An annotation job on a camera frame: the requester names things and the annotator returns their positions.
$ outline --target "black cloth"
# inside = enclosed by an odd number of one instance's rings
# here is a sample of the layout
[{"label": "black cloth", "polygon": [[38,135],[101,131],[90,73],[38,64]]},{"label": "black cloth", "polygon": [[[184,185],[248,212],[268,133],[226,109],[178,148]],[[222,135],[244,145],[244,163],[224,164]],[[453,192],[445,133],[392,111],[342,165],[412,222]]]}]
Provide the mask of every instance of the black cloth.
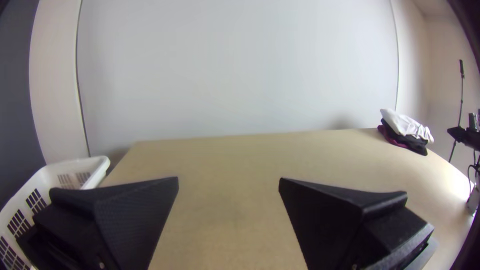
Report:
[{"label": "black cloth", "polygon": [[395,133],[392,127],[382,118],[381,119],[382,125],[385,127],[387,135],[394,139],[399,144],[404,144],[408,147],[409,150],[420,154],[422,156],[428,155],[427,153],[427,144],[429,143],[428,140],[422,138],[415,138],[412,135],[399,135]]}]

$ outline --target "white wall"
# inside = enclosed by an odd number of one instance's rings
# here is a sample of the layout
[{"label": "white wall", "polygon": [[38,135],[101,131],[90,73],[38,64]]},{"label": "white wall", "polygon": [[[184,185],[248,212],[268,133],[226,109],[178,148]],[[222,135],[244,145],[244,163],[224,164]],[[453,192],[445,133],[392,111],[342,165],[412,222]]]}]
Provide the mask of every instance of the white wall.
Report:
[{"label": "white wall", "polygon": [[391,3],[398,41],[396,111],[425,123],[431,80],[427,25],[411,0],[392,0]]},{"label": "white wall", "polygon": [[92,155],[139,140],[376,127],[394,108],[390,0],[84,0]]},{"label": "white wall", "polygon": [[[431,95],[426,124],[435,143],[428,148],[448,160],[454,139],[447,129],[458,124],[461,97],[459,59],[465,69],[461,126],[468,127],[468,114],[480,108],[480,74],[470,44],[456,18],[427,17],[431,56]],[[473,150],[458,143],[452,164],[467,174]]]},{"label": "white wall", "polygon": [[76,44],[81,0],[40,0],[30,42],[30,100],[47,164],[88,157]]}]

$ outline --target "dark gray wall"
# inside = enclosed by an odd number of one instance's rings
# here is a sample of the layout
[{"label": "dark gray wall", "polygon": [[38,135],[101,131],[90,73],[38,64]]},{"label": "dark gray wall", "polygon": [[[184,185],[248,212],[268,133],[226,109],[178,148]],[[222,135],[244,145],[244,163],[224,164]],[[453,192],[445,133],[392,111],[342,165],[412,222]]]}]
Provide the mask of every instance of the dark gray wall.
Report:
[{"label": "dark gray wall", "polygon": [[11,0],[0,14],[0,207],[45,160],[29,89],[30,38],[38,0]]}]

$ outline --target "white laundry basket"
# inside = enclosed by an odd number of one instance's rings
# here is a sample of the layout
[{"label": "white laundry basket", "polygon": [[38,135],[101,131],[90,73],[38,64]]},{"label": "white laundry basket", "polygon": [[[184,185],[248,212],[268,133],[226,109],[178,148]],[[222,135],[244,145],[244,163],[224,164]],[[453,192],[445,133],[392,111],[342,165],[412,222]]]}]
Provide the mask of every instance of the white laundry basket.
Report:
[{"label": "white laundry basket", "polygon": [[32,216],[51,203],[49,190],[97,187],[110,166],[106,156],[49,164],[38,170],[0,212],[0,260],[7,269],[29,270],[30,262],[16,239],[33,224]]}]

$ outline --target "purple cloth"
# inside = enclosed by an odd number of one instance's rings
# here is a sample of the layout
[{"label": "purple cloth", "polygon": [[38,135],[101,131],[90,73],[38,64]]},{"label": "purple cloth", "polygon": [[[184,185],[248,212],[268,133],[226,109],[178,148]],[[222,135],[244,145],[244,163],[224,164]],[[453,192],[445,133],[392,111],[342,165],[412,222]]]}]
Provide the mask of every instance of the purple cloth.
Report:
[{"label": "purple cloth", "polygon": [[398,147],[401,147],[401,148],[406,148],[406,149],[409,149],[409,147],[403,143],[398,143],[396,140],[392,139],[389,137],[389,135],[387,134],[387,130],[385,129],[384,125],[379,125],[377,127],[378,131],[385,137],[385,140],[389,143],[391,143],[392,145],[394,146],[398,146]]}]

